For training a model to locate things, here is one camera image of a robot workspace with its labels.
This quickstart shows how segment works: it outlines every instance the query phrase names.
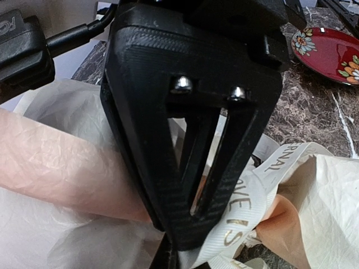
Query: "flower pattern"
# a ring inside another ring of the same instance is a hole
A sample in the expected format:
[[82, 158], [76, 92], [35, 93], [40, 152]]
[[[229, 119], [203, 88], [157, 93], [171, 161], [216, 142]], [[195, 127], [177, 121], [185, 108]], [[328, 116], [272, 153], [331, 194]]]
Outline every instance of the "flower pattern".
[[351, 84], [359, 84], [359, 58], [358, 56], [353, 56], [353, 61], [342, 62], [344, 70], [338, 70], [339, 74], [347, 78], [347, 81]]
[[300, 55], [310, 56], [311, 51], [316, 52], [315, 43], [312, 41], [313, 29], [304, 29], [303, 32], [297, 32], [292, 38], [292, 48]]

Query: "marble countertop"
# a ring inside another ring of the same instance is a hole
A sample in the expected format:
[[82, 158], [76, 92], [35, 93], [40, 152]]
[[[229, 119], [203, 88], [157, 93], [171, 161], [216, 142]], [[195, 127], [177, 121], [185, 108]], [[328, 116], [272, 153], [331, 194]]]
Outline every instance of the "marble countertop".
[[[346, 31], [336, 15], [326, 8], [305, 8], [308, 27], [327, 27]], [[289, 41], [297, 30], [283, 28]], [[99, 43], [73, 79], [101, 83], [105, 43]], [[331, 82], [301, 64], [290, 51], [291, 67], [283, 73], [283, 92], [265, 134], [278, 143], [317, 142], [335, 156], [359, 157], [359, 88]], [[270, 266], [293, 268], [263, 246], [244, 248], [240, 261], [261, 257]]]

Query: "red plate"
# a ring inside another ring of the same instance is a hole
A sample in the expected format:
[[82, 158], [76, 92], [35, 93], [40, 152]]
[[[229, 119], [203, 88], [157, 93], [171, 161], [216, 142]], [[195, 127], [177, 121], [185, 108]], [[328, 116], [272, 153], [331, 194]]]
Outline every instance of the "red plate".
[[308, 28], [292, 37], [292, 49], [310, 69], [336, 82], [359, 84], [359, 40], [333, 29]]

